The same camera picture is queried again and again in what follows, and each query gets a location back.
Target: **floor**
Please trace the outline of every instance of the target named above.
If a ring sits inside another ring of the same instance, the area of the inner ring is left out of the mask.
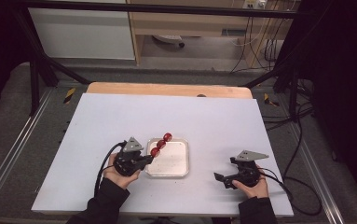
[[[116,82],[153,82],[174,84],[205,84],[237,86],[245,84],[261,76],[272,63],[264,57],[259,61],[264,68],[248,69],[247,64],[240,60],[241,48],[234,39],[184,37],[185,47],[179,48],[161,43],[148,36],[145,39],[142,63],[121,61],[70,61],[63,60],[67,66],[84,77],[98,81]],[[12,72],[0,99],[0,165],[7,155],[11,155],[13,164],[6,167],[9,175],[0,180],[0,223],[64,223],[69,216],[43,216],[30,211],[36,197],[36,190],[42,184],[53,161],[53,156],[63,139],[80,93],[86,86],[74,83],[71,78],[59,74],[61,84],[50,90],[51,98],[45,106],[43,116],[36,126],[25,136],[26,141],[16,140],[26,122],[31,103],[28,67],[20,66]],[[252,89],[254,98],[258,100],[262,115],[284,117],[283,108],[286,94],[277,94],[272,90],[275,79],[265,81]],[[62,104],[67,91],[75,86],[76,94],[68,105]],[[269,102],[265,104],[265,93]],[[305,97],[299,98],[299,103],[305,102]],[[306,216],[295,210],[294,217],[280,218],[280,223],[357,223],[357,187],[347,167],[332,159],[332,153],[326,144],[322,131],[317,125],[316,118],[303,118],[304,147],[309,148],[319,170],[324,178],[326,187],[330,190],[333,203],[336,204],[342,219],[328,218],[330,211],[322,210],[317,216]],[[285,124],[278,129],[268,131],[270,143],[276,155],[280,169],[283,170],[292,156],[297,144],[297,126]],[[13,146],[20,148],[20,153],[11,153]],[[299,153],[295,158],[290,176],[300,178],[311,186],[317,185],[311,176],[311,170],[306,163],[306,153]],[[295,205],[306,210],[314,211],[318,203],[309,189],[296,183],[286,183],[292,188]],[[175,217],[178,223],[209,224],[208,217]],[[122,216],[119,223],[150,223],[152,220],[142,220],[140,217]]]

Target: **red cherry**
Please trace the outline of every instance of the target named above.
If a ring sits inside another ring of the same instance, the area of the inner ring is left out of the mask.
[[[158,153],[159,153],[159,150],[158,150],[157,147],[152,148],[152,150],[151,150],[151,156],[152,157],[158,156]]]
[[[156,147],[158,149],[162,149],[166,146],[166,142],[164,140],[158,140],[158,142],[156,143]]]
[[[170,133],[165,133],[163,139],[166,142],[170,142],[172,140],[172,135]]]

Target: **gray carpet floor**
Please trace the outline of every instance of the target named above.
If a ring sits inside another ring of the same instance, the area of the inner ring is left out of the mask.
[[[171,84],[202,84],[237,86],[258,77],[260,72],[240,72],[229,74],[220,69],[204,64],[197,71],[185,70],[155,70],[149,64],[143,67],[119,67],[118,69],[74,66],[79,75],[95,81],[140,82],[140,83],[171,83]],[[81,93],[86,86],[77,85],[72,79],[59,74],[62,84],[53,90],[50,101],[43,116],[35,126],[18,160],[16,161],[4,186],[0,190],[0,223],[64,223],[69,216],[47,216],[31,211],[36,190],[48,172],[53,158],[59,149],[59,142],[64,137],[64,130],[75,113]],[[270,100],[286,99],[287,94],[276,94],[271,89],[274,79],[261,86],[253,88],[263,116],[286,116],[281,106],[265,104],[264,94],[269,94]],[[14,144],[22,127],[29,118],[31,104],[29,70],[27,66],[15,69],[7,83],[0,99],[0,164]],[[71,87],[76,92],[68,105],[63,104],[65,94]],[[307,116],[302,119],[303,134],[309,145],[311,154],[317,162],[323,177],[333,195],[336,205],[346,223],[357,223],[357,186],[344,163],[332,160],[331,150],[327,145],[317,118]],[[289,125],[268,131],[268,137],[274,150],[281,171],[285,169],[296,147],[296,139]],[[291,166],[289,176],[300,179],[312,186],[309,172],[298,154]],[[318,202],[314,194],[301,185],[286,181],[287,187],[295,196],[295,205],[305,211],[315,211]],[[329,223],[322,210],[317,216],[307,216],[294,210],[293,217],[280,218],[280,223]],[[174,221],[180,223],[210,223],[204,217],[177,217]],[[150,223],[139,217],[121,217],[119,223]]]

